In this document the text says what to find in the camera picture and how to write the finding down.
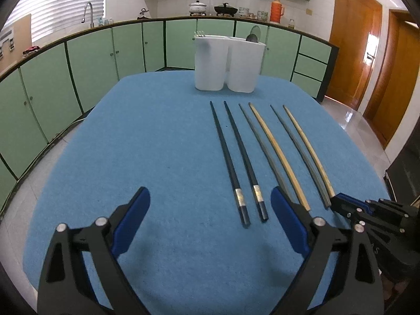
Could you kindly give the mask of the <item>light wooden chopstick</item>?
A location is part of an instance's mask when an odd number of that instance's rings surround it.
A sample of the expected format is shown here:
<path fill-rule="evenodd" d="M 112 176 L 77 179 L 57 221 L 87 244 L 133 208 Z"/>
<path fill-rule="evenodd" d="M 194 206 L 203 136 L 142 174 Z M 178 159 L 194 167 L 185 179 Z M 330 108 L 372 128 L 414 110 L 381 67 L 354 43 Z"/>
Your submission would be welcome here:
<path fill-rule="evenodd" d="M 283 105 L 283 108 L 285 110 L 285 112 L 287 113 L 287 115 L 289 116 L 291 122 L 293 123 L 294 127 L 296 128 L 298 134 L 300 135 L 300 138 L 303 140 L 303 143 L 305 144 L 310 156 L 312 157 L 317 170 L 321 176 L 321 179 L 325 185 L 326 191 L 329 195 L 330 198 L 332 198 L 333 196 L 335 196 L 335 191 L 332 187 L 332 184 L 328 178 L 328 175 L 321 163 L 321 161 L 318 158 L 318 155 L 316 154 L 312 144 L 310 143 L 309 139 L 307 138 L 305 132 L 303 131 L 303 129 L 301 128 L 301 126 L 299 125 L 298 121 L 296 120 L 296 118 L 293 116 L 293 114 L 291 113 L 291 111 L 285 106 Z"/>
<path fill-rule="evenodd" d="M 254 116 L 258 120 L 258 123 L 260 124 L 264 134 L 267 136 L 268 141 L 271 143 L 271 146 L 273 147 L 273 149 L 274 149 L 277 157 L 279 158 L 283 168 L 285 169 L 285 172 L 286 172 L 286 174 L 287 174 L 287 176 L 288 176 L 288 178 L 289 178 L 289 180 L 292 184 L 292 187 L 295 191 L 295 194 L 298 197 L 300 205 L 306 211 L 310 211 L 311 208 L 310 208 L 308 200 L 307 200 L 307 198 L 306 198 L 306 196 L 303 192 L 303 189 L 302 189 L 300 183 L 298 182 L 298 179 L 296 178 L 295 173 L 294 173 L 291 165 L 289 164 L 288 160 L 286 159 L 286 156 L 283 153 L 283 150 L 281 149 L 279 143 L 277 142 L 277 140 L 274 137 L 273 133 L 271 132 L 270 128 L 265 123 L 263 117 L 259 114 L 259 112 L 254 107 L 254 105 L 251 102 L 249 102 L 248 105 L 251 108 L 251 111 L 253 112 Z"/>

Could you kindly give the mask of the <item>glass jar on counter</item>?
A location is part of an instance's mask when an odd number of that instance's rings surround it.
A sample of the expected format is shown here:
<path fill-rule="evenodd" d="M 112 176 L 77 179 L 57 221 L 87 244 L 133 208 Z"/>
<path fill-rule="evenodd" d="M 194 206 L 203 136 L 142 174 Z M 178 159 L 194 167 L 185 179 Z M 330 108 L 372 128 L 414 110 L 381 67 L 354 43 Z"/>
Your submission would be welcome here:
<path fill-rule="evenodd" d="M 289 29 L 294 29 L 295 28 L 295 20 L 294 19 L 290 19 L 289 24 L 288 24 L 288 28 Z"/>

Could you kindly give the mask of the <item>brown cardboard box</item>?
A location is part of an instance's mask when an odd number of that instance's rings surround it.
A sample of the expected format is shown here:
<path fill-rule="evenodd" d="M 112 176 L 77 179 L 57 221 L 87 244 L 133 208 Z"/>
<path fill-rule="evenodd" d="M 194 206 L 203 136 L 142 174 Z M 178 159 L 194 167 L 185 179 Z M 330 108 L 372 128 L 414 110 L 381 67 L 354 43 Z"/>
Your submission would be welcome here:
<path fill-rule="evenodd" d="M 19 62 L 31 46 L 31 14 L 27 14 L 1 31 L 1 74 Z"/>

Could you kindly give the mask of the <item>orange thermos flask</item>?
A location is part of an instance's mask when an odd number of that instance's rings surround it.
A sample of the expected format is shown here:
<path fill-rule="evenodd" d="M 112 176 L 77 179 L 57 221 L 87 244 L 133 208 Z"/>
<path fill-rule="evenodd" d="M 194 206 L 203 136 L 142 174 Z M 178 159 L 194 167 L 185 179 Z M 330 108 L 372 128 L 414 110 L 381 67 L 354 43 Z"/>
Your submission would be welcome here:
<path fill-rule="evenodd" d="M 280 0 L 273 0 L 271 2 L 270 19 L 271 23 L 280 24 L 281 18 L 285 13 L 285 6 Z"/>

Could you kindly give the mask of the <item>metal spoon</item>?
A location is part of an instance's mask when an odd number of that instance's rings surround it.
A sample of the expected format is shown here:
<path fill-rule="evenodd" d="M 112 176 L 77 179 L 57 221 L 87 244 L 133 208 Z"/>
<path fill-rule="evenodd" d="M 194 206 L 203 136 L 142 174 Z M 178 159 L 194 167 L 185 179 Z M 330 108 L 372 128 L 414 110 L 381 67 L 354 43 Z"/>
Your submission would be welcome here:
<path fill-rule="evenodd" d="M 261 29 L 259 26 L 253 26 L 248 36 L 246 36 L 246 41 L 258 43 L 261 38 Z"/>

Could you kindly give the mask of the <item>white cooking pot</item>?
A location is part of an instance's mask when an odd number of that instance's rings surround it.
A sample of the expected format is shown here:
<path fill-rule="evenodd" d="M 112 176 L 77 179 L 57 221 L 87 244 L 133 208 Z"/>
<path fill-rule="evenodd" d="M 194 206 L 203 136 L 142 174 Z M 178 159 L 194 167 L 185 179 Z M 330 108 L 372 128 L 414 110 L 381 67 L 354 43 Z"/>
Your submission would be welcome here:
<path fill-rule="evenodd" d="M 189 16 L 206 16 L 207 5 L 199 0 L 189 4 Z"/>

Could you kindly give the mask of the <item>gold metal fork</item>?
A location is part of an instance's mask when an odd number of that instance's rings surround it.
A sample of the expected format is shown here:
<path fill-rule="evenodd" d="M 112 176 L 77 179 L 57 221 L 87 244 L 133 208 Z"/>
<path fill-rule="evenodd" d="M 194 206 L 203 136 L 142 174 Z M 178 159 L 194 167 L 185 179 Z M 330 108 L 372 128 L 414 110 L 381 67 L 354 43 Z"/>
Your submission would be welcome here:
<path fill-rule="evenodd" d="M 194 37 L 195 38 L 204 38 L 206 35 L 205 35 L 205 33 L 204 33 L 204 31 L 196 31 L 195 33 L 194 33 Z"/>

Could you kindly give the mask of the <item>green lower kitchen cabinets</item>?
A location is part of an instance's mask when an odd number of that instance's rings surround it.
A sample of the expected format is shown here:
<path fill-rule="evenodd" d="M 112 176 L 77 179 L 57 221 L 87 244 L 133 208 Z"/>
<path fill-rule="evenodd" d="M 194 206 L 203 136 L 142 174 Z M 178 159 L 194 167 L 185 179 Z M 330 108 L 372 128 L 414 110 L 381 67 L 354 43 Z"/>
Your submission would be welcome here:
<path fill-rule="evenodd" d="M 253 21 L 124 21 L 61 38 L 1 76 L 1 203 L 48 145 L 122 78 L 194 67 L 194 33 L 245 38 Z"/>

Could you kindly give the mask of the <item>black chopstick silver band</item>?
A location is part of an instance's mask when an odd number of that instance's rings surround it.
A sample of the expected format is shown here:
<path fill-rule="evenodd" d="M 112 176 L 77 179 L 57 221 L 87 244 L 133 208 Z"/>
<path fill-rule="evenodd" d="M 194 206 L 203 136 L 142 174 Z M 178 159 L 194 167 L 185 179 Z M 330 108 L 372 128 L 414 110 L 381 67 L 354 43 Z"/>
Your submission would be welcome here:
<path fill-rule="evenodd" d="M 245 166 L 246 173 L 247 173 L 247 176 L 248 176 L 248 180 L 249 180 L 249 183 L 250 183 L 252 191 L 253 191 L 253 196 L 254 196 L 255 201 L 256 201 L 256 207 L 258 209 L 258 215 L 261 219 L 261 222 L 265 223 L 265 222 L 268 221 L 269 217 L 268 217 L 268 212 L 266 210 L 265 201 L 263 200 L 263 195 L 262 195 L 262 192 L 261 192 L 261 188 L 258 184 L 258 180 L 256 178 L 256 175 L 255 175 L 255 172 L 253 170 L 251 161 L 250 161 L 248 153 L 246 151 L 246 147 L 243 143 L 240 132 L 238 131 L 238 127 L 235 123 L 235 120 L 234 120 L 234 117 L 231 113 L 231 110 L 229 109 L 227 101 L 224 101 L 224 106 L 225 106 L 227 115 L 229 117 L 229 121 L 231 123 L 232 129 L 234 131 L 234 135 L 236 137 L 238 148 L 241 152 L 241 156 L 242 156 L 242 159 L 243 159 L 243 164 Z"/>
<path fill-rule="evenodd" d="M 225 159 L 225 163 L 226 163 L 226 168 L 228 170 L 228 174 L 229 174 L 229 178 L 230 178 L 230 182 L 231 182 L 231 187 L 234 193 L 234 197 L 236 200 L 236 205 L 237 205 L 237 209 L 238 209 L 238 213 L 241 219 L 241 223 L 242 226 L 244 228 L 248 228 L 251 225 L 251 221 L 248 215 L 248 209 L 246 206 L 246 203 L 244 201 L 243 198 L 243 193 L 242 193 L 242 189 L 240 186 L 240 183 L 238 181 L 238 177 L 236 175 L 236 170 L 234 168 L 234 163 L 232 161 L 230 152 L 229 152 L 229 148 L 227 146 L 225 137 L 224 137 L 224 133 L 223 130 L 221 128 L 220 122 L 219 122 L 219 118 L 217 116 L 216 110 L 214 108 L 214 104 L 213 102 L 210 102 L 210 107 L 211 107 L 211 112 L 214 118 L 214 123 L 216 126 L 216 131 L 217 134 L 219 136 L 219 141 L 220 141 L 220 145 L 221 145 L 221 149 L 224 155 L 224 159 Z"/>

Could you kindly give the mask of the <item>blue table mat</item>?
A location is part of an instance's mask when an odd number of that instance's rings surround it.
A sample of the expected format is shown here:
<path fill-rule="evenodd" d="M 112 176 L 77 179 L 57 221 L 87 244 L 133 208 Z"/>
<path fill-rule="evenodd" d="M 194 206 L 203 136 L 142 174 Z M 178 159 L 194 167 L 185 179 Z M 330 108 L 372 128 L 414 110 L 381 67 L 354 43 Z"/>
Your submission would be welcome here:
<path fill-rule="evenodd" d="M 344 227 L 326 210 L 300 154 L 271 109 L 285 105 L 310 140 L 334 190 L 360 200 L 388 196 L 384 182 L 342 127 L 309 94 L 262 76 L 254 92 L 201 92 L 192 71 L 123 78 L 78 127 L 49 176 L 28 230 L 23 269 L 38 285 L 56 226 L 92 224 L 150 191 L 150 209 L 119 257 L 152 314 L 268 314 L 303 259 L 276 216 L 262 223 L 224 101 L 240 131 L 265 200 L 276 179 L 238 104 L 251 102 L 291 165 L 313 216 Z M 234 163 L 251 225 L 244 228 L 210 102 Z"/>

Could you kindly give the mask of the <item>white window blinds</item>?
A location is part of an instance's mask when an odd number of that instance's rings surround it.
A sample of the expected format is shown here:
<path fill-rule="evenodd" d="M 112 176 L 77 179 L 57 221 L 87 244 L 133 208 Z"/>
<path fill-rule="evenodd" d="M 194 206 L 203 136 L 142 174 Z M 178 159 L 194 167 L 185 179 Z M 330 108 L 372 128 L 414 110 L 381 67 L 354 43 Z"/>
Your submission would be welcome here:
<path fill-rule="evenodd" d="M 103 17 L 105 0 L 20 0 L 4 28 L 31 14 L 33 41 L 73 26 L 94 26 Z"/>

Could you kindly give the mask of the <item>black wok with lid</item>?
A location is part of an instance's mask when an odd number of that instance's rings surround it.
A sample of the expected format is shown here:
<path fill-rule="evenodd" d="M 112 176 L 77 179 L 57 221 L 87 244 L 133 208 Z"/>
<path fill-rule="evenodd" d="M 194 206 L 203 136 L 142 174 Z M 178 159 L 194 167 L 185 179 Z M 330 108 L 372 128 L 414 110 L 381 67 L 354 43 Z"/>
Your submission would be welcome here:
<path fill-rule="evenodd" d="M 238 12 L 236 7 L 232 7 L 228 3 L 224 2 L 223 4 L 214 6 L 214 11 L 216 12 L 217 16 L 231 16 L 234 17 Z"/>

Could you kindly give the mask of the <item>brown wooden door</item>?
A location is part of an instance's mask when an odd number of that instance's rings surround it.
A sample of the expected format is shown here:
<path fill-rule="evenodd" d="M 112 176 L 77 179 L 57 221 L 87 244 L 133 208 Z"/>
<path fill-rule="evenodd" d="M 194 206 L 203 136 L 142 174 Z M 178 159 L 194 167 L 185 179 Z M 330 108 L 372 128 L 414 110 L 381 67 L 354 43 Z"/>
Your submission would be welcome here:
<path fill-rule="evenodd" d="M 369 36 L 379 42 L 382 4 L 377 0 L 335 0 L 330 43 L 339 48 L 327 96 L 352 109 L 360 106 L 372 74 L 365 57 Z"/>

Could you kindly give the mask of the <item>white double utensil holder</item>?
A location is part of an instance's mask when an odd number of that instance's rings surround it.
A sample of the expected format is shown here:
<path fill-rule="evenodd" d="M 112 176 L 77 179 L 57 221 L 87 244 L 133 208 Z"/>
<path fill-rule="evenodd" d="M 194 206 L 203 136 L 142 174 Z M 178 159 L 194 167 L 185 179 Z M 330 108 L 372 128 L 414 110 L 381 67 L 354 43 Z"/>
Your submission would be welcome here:
<path fill-rule="evenodd" d="M 252 93 L 257 84 L 266 45 L 244 38 L 196 35 L 194 79 L 201 91 Z"/>

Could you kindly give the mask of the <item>grey chopstick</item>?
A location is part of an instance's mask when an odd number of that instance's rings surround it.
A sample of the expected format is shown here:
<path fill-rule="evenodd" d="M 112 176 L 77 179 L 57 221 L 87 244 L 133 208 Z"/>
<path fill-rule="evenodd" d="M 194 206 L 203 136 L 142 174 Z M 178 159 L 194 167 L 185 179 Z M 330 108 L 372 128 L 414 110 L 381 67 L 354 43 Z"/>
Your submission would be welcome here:
<path fill-rule="evenodd" d="M 283 125 L 284 130 L 287 132 L 291 141 L 294 143 L 295 148 L 298 150 L 303 162 L 305 163 L 305 165 L 306 165 L 306 167 L 307 167 L 307 169 L 308 169 L 308 171 L 309 171 L 309 173 L 312 177 L 312 180 L 313 180 L 314 184 L 316 185 L 316 187 L 318 189 L 318 193 L 320 194 L 320 197 L 322 199 L 324 208 L 326 210 L 329 209 L 330 206 L 331 206 L 330 197 L 327 194 L 327 189 L 325 188 L 325 184 L 322 181 L 320 174 L 315 169 L 314 165 L 312 164 L 312 161 L 309 159 L 309 156 L 306 154 L 302 145 L 300 144 L 300 142 L 298 141 L 296 136 L 293 134 L 290 127 L 286 124 L 285 120 L 280 116 L 280 114 L 274 109 L 274 107 L 272 105 L 271 105 L 271 109 L 273 110 L 273 112 L 277 116 L 280 123 Z"/>
<path fill-rule="evenodd" d="M 245 117 L 246 121 L 248 122 L 249 127 L 251 128 L 251 131 L 253 132 L 254 137 L 256 138 L 256 141 L 258 142 L 267 162 L 268 165 L 271 168 L 271 171 L 273 172 L 273 175 L 276 178 L 276 181 L 278 185 L 284 190 L 286 196 L 290 198 L 291 201 L 296 201 L 295 198 L 295 192 L 291 192 L 289 189 L 288 182 L 286 181 L 284 175 L 280 172 L 280 169 L 278 165 L 276 164 L 275 159 L 271 155 L 271 153 L 268 150 L 268 147 L 266 143 L 263 141 L 263 138 L 261 137 L 260 132 L 257 130 L 256 125 L 252 122 L 251 117 L 247 114 L 246 110 L 241 104 L 238 104 L 243 116 Z"/>

